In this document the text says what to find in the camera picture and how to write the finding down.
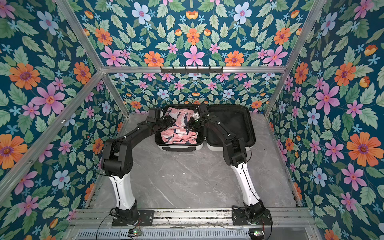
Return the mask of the pink patterned garment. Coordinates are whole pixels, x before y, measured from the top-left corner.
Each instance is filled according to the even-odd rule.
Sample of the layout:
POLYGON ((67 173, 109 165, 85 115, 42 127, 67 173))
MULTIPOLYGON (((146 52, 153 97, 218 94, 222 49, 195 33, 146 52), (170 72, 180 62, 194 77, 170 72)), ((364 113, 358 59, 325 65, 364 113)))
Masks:
POLYGON ((198 133, 186 129, 190 119, 195 112, 192 109, 177 109, 169 107, 166 116, 171 117, 175 122, 166 130, 161 132, 162 140, 167 145, 195 145, 197 144, 198 133))

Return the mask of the white hard-shell suitcase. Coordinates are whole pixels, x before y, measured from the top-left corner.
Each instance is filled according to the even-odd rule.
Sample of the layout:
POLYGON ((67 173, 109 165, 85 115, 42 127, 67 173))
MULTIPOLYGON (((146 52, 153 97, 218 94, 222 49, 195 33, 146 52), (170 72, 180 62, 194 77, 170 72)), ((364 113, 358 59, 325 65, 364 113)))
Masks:
MULTIPOLYGON (((165 114, 169 107, 192 109, 195 114, 198 112, 197 105, 167 105, 163 107, 165 114)), ((211 105, 208 106, 208 111, 214 113, 215 116, 219 118, 219 121, 223 123, 231 133, 235 134, 236 137, 243 139, 246 143, 247 150, 254 146, 256 142, 254 127, 250 112, 246 107, 240 105, 211 105)), ((219 136, 213 130, 205 126, 200 132, 197 132, 199 135, 197 144, 195 145, 167 145, 162 140, 161 132, 162 131, 156 132, 155 143, 164 151, 198 151, 203 147, 204 142, 207 142, 208 148, 211 151, 223 150, 223 142, 220 140, 219 136)))

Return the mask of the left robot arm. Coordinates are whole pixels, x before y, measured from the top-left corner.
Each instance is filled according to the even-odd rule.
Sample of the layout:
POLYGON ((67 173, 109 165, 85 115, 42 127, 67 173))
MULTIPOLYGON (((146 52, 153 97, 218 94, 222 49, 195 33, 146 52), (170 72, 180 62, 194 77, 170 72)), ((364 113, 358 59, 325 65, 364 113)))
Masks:
POLYGON ((113 184, 116 207, 110 215, 114 218, 112 226, 137 226, 142 221, 138 203, 133 194, 130 172, 133 168, 133 149, 141 141, 173 126, 176 122, 166 116, 162 109, 152 108, 147 118, 137 127, 116 139, 106 141, 103 148, 101 168, 113 184))

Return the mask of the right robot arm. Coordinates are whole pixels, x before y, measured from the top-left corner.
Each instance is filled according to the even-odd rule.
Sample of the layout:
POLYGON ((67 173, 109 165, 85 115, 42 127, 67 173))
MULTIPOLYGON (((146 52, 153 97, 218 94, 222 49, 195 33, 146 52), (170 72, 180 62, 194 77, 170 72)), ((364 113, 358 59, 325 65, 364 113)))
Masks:
POLYGON ((212 151, 223 151, 225 163, 234 171, 243 195, 244 217, 256 225, 265 216, 266 208, 251 179, 248 162, 256 143, 249 110, 241 105, 205 104, 196 107, 196 113, 187 124, 187 130, 203 130, 212 151))

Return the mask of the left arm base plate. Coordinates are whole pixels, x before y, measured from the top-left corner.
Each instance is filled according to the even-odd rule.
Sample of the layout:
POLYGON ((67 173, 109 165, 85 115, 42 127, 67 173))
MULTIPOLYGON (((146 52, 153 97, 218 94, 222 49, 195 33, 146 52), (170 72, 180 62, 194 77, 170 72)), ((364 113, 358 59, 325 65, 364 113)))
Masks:
POLYGON ((153 210, 118 210, 113 214, 113 227, 151 226, 154 220, 153 210))

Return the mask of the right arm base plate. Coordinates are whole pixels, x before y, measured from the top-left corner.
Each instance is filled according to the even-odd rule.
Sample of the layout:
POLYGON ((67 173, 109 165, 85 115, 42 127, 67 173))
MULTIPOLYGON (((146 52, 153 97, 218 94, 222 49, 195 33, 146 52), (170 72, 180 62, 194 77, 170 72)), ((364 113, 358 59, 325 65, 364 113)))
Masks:
POLYGON ((265 207, 251 206, 240 208, 231 207, 234 226, 272 226, 273 220, 270 210, 265 207))

